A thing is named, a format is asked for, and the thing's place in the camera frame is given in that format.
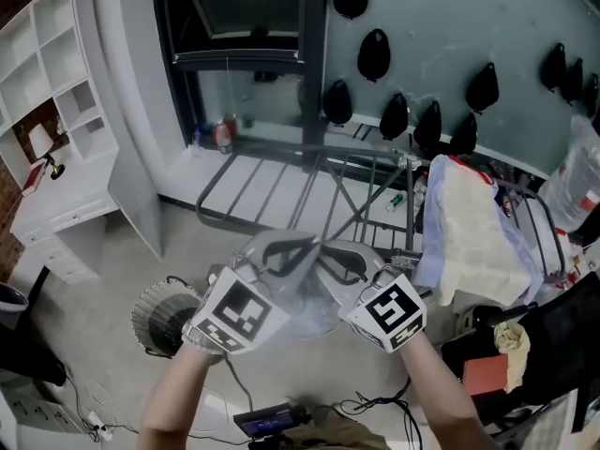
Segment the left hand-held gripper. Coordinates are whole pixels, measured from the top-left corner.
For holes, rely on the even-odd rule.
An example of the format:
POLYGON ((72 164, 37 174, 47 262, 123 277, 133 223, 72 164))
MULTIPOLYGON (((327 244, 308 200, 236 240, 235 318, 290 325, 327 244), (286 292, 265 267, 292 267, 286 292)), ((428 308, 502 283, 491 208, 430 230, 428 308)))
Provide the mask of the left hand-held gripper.
POLYGON ((210 353, 256 350, 290 320, 282 308, 296 306, 320 248, 321 241, 310 232, 267 230, 254 235, 210 283, 210 293, 184 327, 184 342, 210 353), (275 303, 266 295, 259 270, 268 271, 275 303))

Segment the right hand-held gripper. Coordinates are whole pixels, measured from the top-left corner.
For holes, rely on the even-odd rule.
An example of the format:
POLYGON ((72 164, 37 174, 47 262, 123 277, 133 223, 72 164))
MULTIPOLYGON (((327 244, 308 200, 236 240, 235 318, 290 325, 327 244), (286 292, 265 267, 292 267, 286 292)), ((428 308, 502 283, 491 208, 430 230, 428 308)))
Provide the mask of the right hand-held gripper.
POLYGON ((424 330, 427 308, 406 276, 370 246, 328 240, 318 257, 318 279, 339 304, 354 333, 394 353, 424 330))

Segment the checked clothes shorts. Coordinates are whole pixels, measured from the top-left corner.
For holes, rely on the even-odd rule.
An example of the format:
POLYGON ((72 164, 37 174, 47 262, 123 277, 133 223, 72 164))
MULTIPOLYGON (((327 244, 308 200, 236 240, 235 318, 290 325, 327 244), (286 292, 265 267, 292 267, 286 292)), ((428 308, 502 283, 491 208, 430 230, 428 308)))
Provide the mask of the checked clothes shorts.
POLYGON ((294 291, 276 292, 274 301, 291 316, 274 336, 277 343, 324 337, 340 324, 338 303, 314 275, 294 291))

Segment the grey metal drying rack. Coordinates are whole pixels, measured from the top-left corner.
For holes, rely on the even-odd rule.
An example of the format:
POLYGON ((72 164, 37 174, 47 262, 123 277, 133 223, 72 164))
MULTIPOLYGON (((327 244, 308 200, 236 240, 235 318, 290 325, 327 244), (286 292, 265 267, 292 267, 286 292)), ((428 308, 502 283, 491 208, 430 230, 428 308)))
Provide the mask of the grey metal drying rack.
POLYGON ((207 226, 245 235, 281 228, 365 243, 413 270, 423 254, 428 169, 428 161, 396 151, 244 141, 201 192, 195 213, 207 226), (387 212, 398 193, 405 202, 387 212))

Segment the white and blue garment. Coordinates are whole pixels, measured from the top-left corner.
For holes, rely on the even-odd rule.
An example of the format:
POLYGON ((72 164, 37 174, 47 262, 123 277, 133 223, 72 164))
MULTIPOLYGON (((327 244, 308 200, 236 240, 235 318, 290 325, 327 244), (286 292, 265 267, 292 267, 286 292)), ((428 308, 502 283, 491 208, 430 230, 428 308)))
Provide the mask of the white and blue garment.
POLYGON ((506 308, 529 305, 544 284, 522 232, 495 202, 498 189, 491 176, 455 157, 430 163, 413 282, 431 288, 442 307, 457 292, 506 308))

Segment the person's right forearm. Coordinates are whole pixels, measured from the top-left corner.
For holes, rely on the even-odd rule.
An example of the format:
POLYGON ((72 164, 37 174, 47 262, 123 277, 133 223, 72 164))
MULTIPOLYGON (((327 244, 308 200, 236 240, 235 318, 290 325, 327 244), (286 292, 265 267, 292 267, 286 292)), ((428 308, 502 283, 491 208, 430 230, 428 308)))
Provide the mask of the person's right forearm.
POLYGON ((420 332, 399 349, 428 425, 442 450, 494 450, 472 398, 420 332))

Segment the person's left forearm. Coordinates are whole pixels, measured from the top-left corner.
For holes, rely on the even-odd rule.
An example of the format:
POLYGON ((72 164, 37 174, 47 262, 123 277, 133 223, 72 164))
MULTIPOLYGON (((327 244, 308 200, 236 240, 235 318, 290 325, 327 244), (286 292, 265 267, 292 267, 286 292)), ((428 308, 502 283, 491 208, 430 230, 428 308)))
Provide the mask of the person's left forearm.
POLYGON ((137 450, 186 450, 204 381, 217 357, 182 344, 146 402, 137 450))

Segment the green label clear bottle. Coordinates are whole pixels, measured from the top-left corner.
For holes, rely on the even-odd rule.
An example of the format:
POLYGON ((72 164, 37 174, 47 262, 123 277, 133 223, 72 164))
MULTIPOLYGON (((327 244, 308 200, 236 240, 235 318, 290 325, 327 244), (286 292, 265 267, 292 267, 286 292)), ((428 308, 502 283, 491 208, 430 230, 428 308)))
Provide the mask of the green label clear bottle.
POLYGON ((218 120, 214 127, 214 139, 217 149, 221 154, 230 154, 233 150, 231 132, 228 125, 222 120, 218 120))

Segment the grey woven laundry basket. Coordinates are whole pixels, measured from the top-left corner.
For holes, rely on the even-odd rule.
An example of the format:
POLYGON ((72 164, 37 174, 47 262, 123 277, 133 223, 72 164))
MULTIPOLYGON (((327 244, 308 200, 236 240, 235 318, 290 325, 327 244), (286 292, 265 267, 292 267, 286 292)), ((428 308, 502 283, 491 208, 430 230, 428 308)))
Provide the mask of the grey woven laundry basket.
POLYGON ((131 313, 134 335, 145 352, 172 359, 184 343, 184 327, 209 293, 206 282, 196 289, 175 276, 147 289, 131 313))

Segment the yellow cloth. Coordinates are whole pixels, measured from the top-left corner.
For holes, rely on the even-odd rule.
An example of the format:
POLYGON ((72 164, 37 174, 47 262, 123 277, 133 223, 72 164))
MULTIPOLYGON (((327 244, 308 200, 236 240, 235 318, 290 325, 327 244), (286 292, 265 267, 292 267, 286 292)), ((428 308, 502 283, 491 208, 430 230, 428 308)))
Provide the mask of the yellow cloth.
POLYGON ((495 325, 493 332, 498 352, 507 356, 507 381, 504 391, 510 394, 523 383, 531 342, 525 328, 514 320, 495 325))

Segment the large clear water jug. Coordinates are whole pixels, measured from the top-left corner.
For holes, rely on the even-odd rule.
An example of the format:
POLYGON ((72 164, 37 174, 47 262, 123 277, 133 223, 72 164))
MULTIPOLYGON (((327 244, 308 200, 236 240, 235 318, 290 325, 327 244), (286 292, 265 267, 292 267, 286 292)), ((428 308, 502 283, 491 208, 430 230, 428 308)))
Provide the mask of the large clear water jug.
POLYGON ((538 195, 555 227, 566 233, 577 230, 600 204, 600 135, 589 118, 571 118, 567 154, 538 195))

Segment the white power strip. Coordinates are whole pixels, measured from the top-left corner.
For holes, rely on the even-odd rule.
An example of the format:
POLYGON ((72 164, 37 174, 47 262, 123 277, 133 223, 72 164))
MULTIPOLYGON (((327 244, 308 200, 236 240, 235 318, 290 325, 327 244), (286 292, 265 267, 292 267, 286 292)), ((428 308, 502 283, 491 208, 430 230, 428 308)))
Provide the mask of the white power strip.
POLYGON ((111 442, 113 440, 113 426, 104 423, 94 411, 89 412, 88 422, 92 427, 92 431, 100 439, 105 442, 111 442))

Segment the red book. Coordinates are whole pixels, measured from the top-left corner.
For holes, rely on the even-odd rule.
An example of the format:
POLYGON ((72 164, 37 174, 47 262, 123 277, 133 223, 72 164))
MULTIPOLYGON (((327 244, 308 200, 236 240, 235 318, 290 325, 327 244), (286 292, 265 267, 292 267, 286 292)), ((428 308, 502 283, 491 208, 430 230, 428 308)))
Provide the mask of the red book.
POLYGON ((35 192, 38 188, 38 185, 46 171, 47 164, 45 162, 40 162, 38 165, 34 166, 29 173, 27 180, 22 188, 22 195, 24 197, 30 195, 35 192))

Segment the white desk with hutch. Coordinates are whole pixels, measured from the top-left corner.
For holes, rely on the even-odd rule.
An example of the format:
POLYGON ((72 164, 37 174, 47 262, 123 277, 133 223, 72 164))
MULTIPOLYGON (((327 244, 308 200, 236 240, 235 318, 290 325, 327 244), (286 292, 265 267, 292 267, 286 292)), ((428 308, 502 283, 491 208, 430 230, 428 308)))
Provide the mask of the white desk with hutch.
POLYGON ((11 233, 71 285, 99 276, 111 212, 159 255, 158 193, 113 90, 93 0, 32 0, 0 29, 0 158, 19 185, 33 166, 14 129, 49 101, 68 138, 52 154, 65 170, 22 199, 11 233))

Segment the black waist recorder device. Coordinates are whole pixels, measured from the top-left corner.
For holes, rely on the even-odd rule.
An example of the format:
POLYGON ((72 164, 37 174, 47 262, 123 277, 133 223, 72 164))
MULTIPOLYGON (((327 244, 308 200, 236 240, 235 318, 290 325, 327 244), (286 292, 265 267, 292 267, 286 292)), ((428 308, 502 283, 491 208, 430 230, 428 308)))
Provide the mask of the black waist recorder device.
POLYGON ((303 405, 290 403, 236 414, 234 423, 251 439, 261 439, 306 424, 311 415, 303 405))

